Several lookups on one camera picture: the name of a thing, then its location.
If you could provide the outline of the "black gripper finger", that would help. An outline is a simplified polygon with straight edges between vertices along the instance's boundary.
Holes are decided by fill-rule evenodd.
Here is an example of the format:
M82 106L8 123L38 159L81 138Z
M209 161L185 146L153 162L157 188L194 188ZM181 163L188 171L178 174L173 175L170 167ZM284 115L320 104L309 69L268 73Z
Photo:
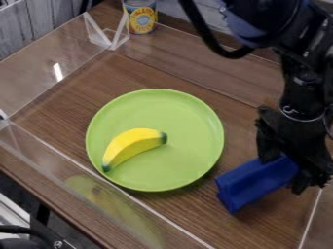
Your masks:
M269 163L281 157L275 133L263 124L259 126L257 145L259 157L263 163Z
M307 170L301 170L291 183L292 192L296 195L300 195L308 187L315 185L316 179L313 178L313 175Z

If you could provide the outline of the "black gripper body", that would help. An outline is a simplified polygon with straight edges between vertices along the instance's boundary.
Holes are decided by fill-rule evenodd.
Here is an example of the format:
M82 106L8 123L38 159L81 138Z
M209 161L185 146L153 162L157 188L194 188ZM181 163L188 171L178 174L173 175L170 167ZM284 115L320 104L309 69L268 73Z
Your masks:
M301 123L288 119L281 112L263 105L256 126L265 125L275 133L281 156L287 155L301 170L324 188L333 179L333 156L327 146L327 130L321 121Z

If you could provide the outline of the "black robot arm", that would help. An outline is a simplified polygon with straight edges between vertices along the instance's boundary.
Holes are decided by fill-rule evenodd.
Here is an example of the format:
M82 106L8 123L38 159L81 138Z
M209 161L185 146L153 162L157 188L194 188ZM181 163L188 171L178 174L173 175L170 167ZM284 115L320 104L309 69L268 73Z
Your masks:
M221 0L232 34L280 55L285 82L276 109L259 108L260 159L287 155L300 167L289 188L300 194L333 178L333 14L313 0Z

